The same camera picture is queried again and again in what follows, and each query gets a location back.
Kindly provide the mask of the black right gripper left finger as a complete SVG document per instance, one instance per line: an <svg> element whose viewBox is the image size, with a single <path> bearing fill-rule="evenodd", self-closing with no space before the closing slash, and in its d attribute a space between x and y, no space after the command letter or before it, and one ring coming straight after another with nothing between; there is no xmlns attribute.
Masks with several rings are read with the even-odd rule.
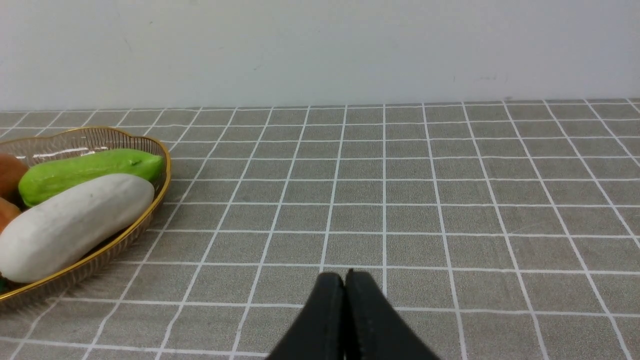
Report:
<svg viewBox="0 0 640 360"><path fill-rule="evenodd" d="M318 274L313 289L268 360L343 360L345 285L335 272Z"/></svg>

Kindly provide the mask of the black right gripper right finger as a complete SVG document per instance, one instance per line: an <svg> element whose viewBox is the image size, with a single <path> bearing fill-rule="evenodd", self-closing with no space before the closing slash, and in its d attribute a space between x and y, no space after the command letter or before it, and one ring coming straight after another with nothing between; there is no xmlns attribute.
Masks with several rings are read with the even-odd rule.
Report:
<svg viewBox="0 0 640 360"><path fill-rule="evenodd" d="M366 271L350 269L345 278L347 360L438 360L394 310Z"/></svg>

